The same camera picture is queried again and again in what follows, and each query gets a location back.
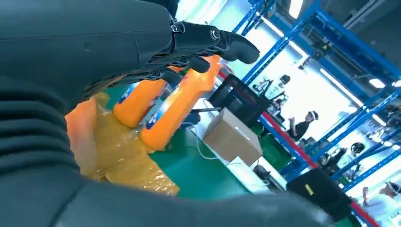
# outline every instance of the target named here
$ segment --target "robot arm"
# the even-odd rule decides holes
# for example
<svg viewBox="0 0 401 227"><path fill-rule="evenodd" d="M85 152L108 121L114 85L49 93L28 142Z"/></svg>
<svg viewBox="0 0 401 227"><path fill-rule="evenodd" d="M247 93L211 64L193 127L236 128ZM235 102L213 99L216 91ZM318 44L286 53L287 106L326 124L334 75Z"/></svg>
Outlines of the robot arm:
<svg viewBox="0 0 401 227"><path fill-rule="evenodd" d="M190 202L79 173L64 120L79 101L194 56L252 63L259 52L244 38L173 23L137 0L3 0L0 10L2 226L327 226L320 210L286 196Z"/></svg>
<svg viewBox="0 0 401 227"><path fill-rule="evenodd" d="M139 81L168 65L186 66L194 55L245 63L259 56L239 35L176 23L149 2L4 0L0 6L0 74L51 88L68 103L64 114L128 74Z"/></svg>

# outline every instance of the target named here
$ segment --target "red stripe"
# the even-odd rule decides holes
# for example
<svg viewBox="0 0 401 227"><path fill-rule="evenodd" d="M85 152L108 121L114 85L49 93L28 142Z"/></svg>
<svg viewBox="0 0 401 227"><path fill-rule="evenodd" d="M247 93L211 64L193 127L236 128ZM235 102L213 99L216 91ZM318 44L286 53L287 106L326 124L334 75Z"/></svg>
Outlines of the red stripe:
<svg viewBox="0 0 401 227"><path fill-rule="evenodd" d="M316 168L317 165L310 159L310 157L297 145L295 142L288 136L287 133L285 133L283 130L281 130L280 126L274 121L274 119L267 114L267 112L263 112L262 116L273 126L273 128L282 136L287 143L291 146L292 149L296 150L298 154L312 167Z"/></svg>
<svg viewBox="0 0 401 227"><path fill-rule="evenodd" d="M219 71L218 74L223 78L226 79L227 75L222 71ZM262 116L269 122L272 127L282 136L289 145L298 152L298 154L309 164L312 168L317 168L317 165L311 160L311 158L285 133L281 130L281 127L274 121L274 119L267 113L263 112ZM363 217L367 224L372 227L379 227L379 225L375 222L373 218L371 218L358 204L355 202L351 203L351 207L354 209L356 213L358 213L361 217Z"/></svg>
<svg viewBox="0 0 401 227"><path fill-rule="evenodd" d="M369 224L372 227L379 227L376 221L373 218L371 218L358 204L353 202L351 203L351 207L354 209L356 213L358 213L366 220L367 224Z"/></svg>
<svg viewBox="0 0 401 227"><path fill-rule="evenodd" d="M221 70L218 72L218 74L223 78L226 79L227 75L225 73L223 73Z"/></svg>

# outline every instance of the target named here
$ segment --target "orange bottle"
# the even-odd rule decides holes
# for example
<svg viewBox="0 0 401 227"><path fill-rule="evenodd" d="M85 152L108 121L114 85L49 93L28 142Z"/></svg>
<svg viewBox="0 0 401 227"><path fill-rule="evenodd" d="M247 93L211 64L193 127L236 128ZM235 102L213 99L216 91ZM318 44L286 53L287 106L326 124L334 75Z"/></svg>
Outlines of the orange bottle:
<svg viewBox="0 0 401 227"><path fill-rule="evenodd" d="M175 72L182 68L169 67ZM127 127L135 128L154 106L167 87L167 82L159 80L143 80L135 86L131 84L120 101L113 107L113 115Z"/></svg>
<svg viewBox="0 0 401 227"><path fill-rule="evenodd" d="M140 132L140 139L153 150L162 150L199 97L212 90L221 69L220 57L205 57L210 62L206 73L188 71L178 88L163 102Z"/></svg>

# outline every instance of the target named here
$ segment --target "clear plastic bag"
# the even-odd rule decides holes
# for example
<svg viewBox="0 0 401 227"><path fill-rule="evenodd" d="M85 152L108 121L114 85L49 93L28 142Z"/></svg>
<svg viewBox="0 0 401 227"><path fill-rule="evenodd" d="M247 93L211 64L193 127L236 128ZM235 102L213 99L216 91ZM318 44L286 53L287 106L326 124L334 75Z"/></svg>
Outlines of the clear plastic bag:
<svg viewBox="0 0 401 227"><path fill-rule="evenodd" d="M66 117L70 148L83 175L95 170L96 143L93 130L96 127L96 100L80 103Z"/></svg>
<svg viewBox="0 0 401 227"><path fill-rule="evenodd" d="M176 195L179 191L149 157L150 150L132 130L105 110L107 95L96 97L97 121L94 130L97 147L95 171L92 178L99 181L123 184L147 191Z"/></svg>

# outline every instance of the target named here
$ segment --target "ceiling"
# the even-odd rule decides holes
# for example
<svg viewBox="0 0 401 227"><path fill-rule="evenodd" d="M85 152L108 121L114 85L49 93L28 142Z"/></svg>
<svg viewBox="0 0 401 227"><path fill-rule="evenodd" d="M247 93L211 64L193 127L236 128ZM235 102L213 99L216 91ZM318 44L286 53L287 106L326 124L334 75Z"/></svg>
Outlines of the ceiling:
<svg viewBox="0 0 401 227"><path fill-rule="evenodd" d="M300 14L313 2L304 0ZM288 14L290 3L291 0L278 0L277 12L293 23L295 19ZM320 7L341 24L348 25L349 30L366 44L401 68L401 0L321 0ZM306 27L302 33L312 43L320 43L324 38L311 27ZM378 92L379 89L369 83L374 76L364 72L341 51L334 47L334 54L329 58L360 84L369 96ZM400 99L396 102L397 105L401 104Z"/></svg>

